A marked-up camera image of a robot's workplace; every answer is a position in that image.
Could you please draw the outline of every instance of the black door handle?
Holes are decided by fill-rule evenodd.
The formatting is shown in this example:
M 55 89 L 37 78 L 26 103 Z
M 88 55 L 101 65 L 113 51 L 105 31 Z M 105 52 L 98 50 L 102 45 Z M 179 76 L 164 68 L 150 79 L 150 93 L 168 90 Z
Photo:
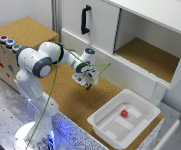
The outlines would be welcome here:
M 82 34 L 88 33 L 90 30 L 86 28 L 86 12 L 91 10 L 91 7 L 86 5 L 86 8 L 82 10 L 82 24 L 81 24 L 81 31 Z

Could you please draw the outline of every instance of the white plastic tray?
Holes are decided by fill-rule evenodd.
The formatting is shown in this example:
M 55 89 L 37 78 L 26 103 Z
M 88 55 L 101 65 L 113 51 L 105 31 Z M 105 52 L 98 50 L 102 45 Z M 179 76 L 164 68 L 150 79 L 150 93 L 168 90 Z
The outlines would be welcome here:
M 123 118 L 122 110 L 128 111 Z M 116 149 L 127 148 L 159 115 L 160 109 L 125 89 L 88 118 L 95 133 Z

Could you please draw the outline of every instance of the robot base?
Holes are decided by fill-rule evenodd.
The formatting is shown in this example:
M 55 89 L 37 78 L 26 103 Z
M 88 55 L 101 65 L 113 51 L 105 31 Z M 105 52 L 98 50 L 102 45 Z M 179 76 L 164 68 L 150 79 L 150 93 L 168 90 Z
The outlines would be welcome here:
M 25 142 L 24 138 L 26 137 L 27 133 L 29 132 L 29 130 L 32 128 L 33 125 L 34 125 L 34 122 L 25 124 L 16 132 L 15 138 L 14 138 L 14 150 L 26 150 L 27 143 Z M 54 149 L 56 150 L 56 148 L 58 147 L 57 145 L 59 145 L 59 138 L 57 140 L 55 138 L 55 140 L 53 139 L 53 141 L 55 145 Z M 27 150 L 46 150 L 46 148 L 44 146 L 41 148 L 36 146 L 34 148 L 28 147 Z

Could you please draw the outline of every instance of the row of colored button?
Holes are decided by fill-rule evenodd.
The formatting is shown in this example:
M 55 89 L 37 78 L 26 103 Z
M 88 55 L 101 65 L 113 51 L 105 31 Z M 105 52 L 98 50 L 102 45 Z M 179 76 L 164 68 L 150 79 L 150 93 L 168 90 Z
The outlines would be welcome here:
M 0 44 L 6 44 L 6 47 L 12 49 L 14 53 L 21 47 L 21 45 L 15 44 L 15 41 L 9 39 L 6 35 L 0 37 Z

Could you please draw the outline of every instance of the green wire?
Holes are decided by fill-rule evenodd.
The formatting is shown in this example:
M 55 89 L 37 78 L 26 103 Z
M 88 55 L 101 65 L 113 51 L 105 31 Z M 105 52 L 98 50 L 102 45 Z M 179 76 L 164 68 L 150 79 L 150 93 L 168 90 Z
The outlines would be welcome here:
M 47 106 L 48 106 L 50 97 L 51 97 L 51 95 L 52 95 L 52 92 L 53 92 L 53 89 L 54 89 L 54 86 L 55 86 L 55 82 L 56 82 L 56 78 L 57 78 L 57 70 L 58 70 L 58 62 L 59 62 L 59 56 L 60 56 L 59 54 L 60 54 L 60 52 L 61 52 L 61 47 L 60 47 L 60 50 L 58 51 L 58 54 L 57 54 L 58 59 L 57 59 L 57 65 L 56 65 L 56 71 L 55 71 L 55 77 L 54 77 L 54 82 L 53 82 L 53 85 L 52 85 L 52 89 L 51 89 L 51 91 L 50 91 L 50 94 L 49 94 L 49 97 L 48 97 L 46 106 L 45 106 L 45 108 L 44 108 L 44 110 L 43 110 L 43 114 L 41 115 L 41 118 L 39 119 L 39 122 L 37 123 L 37 126 L 36 126 L 34 132 L 32 133 L 32 136 L 31 136 L 31 138 L 30 138 L 30 140 L 29 140 L 29 142 L 28 142 L 27 148 L 28 148 L 28 146 L 29 146 L 29 144 L 30 144 L 30 142 L 31 142 L 31 140 L 32 140 L 32 138 L 33 138 L 33 136 L 34 136 L 37 128 L 38 128 L 38 126 L 39 126 L 39 123 L 41 122 L 41 120 L 42 120 L 42 118 L 43 118 L 43 116 L 44 116 L 44 114 L 45 114 L 45 111 L 46 111 L 46 108 L 47 108 Z
M 93 84 L 93 83 L 97 80 L 97 78 L 103 73 L 103 71 L 105 71 L 105 70 L 111 65 L 111 63 L 105 64 L 105 65 L 93 65 L 93 64 L 89 64 L 89 63 L 86 63 L 86 62 L 80 60 L 80 59 L 79 59 L 77 56 L 75 56 L 75 54 L 73 54 L 70 50 L 68 50 L 68 51 L 69 51 L 76 59 L 78 59 L 79 61 L 81 61 L 81 62 L 83 62 L 84 64 L 87 64 L 87 65 L 89 65 L 89 66 L 95 66 L 95 67 L 106 66 L 106 67 L 98 74 L 98 76 L 94 79 L 94 81 L 91 82 L 91 84 Z M 31 142 L 31 140 L 32 140 L 32 138 L 33 138 L 33 136 L 34 136 L 37 128 L 38 128 L 38 126 L 39 126 L 39 123 L 41 122 L 41 120 L 42 120 L 42 118 L 43 118 L 43 116 L 44 116 L 44 114 L 45 114 L 45 111 L 46 111 L 46 109 L 47 109 L 47 106 L 48 106 L 50 97 L 51 97 L 51 95 L 52 95 L 52 92 L 53 92 L 53 89 L 54 89 L 54 86 L 55 86 L 55 82 L 56 82 L 56 78 L 57 78 L 57 70 L 58 70 L 58 63 L 59 63 L 59 56 L 60 56 L 59 54 L 60 54 L 60 53 L 61 53 L 61 46 L 60 46 L 60 50 L 58 51 L 58 54 L 57 54 L 58 59 L 57 59 L 57 65 L 56 65 L 56 71 L 55 71 L 55 77 L 54 77 L 52 89 L 51 89 L 51 91 L 50 91 L 48 100 L 47 100 L 47 102 L 46 102 L 46 106 L 45 106 L 45 108 L 44 108 L 43 114 L 41 115 L 41 118 L 39 119 L 39 121 L 38 121 L 38 123 L 37 123 L 37 126 L 36 126 L 34 132 L 32 133 L 32 136 L 31 136 L 31 138 L 30 138 L 30 140 L 29 140 L 29 142 L 28 142 L 27 148 L 28 148 L 28 146 L 29 146 L 29 144 L 30 144 L 30 142 Z

